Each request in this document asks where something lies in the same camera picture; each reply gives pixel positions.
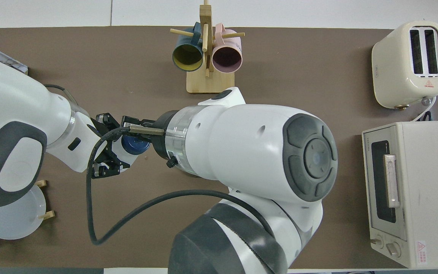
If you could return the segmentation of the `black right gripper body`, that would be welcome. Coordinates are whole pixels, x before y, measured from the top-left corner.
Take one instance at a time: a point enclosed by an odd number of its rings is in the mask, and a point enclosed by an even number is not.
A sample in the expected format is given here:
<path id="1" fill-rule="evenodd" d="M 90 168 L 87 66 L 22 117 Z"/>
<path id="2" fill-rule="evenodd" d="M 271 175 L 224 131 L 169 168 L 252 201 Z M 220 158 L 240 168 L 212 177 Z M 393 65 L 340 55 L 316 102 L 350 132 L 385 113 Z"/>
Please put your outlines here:
<path id="1" fill-rule="evenodd" d="M 151 127 L 156 129 L 163 129 L 164 132 L 166 132 L 173 116 L 175 116 L 175 111 L 168 111 L 165 114 L 162 114 L 157 120 L 155 120 Z M 153 144 L 154 150 L 160 157 L 165 160 L 169 160 L 169 156 L 167 154 L 165 146 L 165 135 L 152 135 L 151 143 Z"/>

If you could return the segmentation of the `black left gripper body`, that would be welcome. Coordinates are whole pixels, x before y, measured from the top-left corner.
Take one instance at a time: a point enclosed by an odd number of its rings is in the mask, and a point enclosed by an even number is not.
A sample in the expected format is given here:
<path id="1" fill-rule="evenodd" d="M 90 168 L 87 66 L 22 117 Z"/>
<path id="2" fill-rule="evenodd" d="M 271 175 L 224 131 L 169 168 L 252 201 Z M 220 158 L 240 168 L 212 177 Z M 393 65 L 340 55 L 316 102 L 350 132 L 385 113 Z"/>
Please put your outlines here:
<path id="1" fill-rule="evenodd" d="M 94 128 L 94 132 L 96 135 L 101 138 L 104 134 L 108 132 L 108 128 L 97 121 L 92 121 L 92 126 Z M 95 155 L 95 162 L 109 162 L 109 156 L 108 156 L 108 141 L 104 141 L 101 146 L 99 147 L 98 151 Z"/>

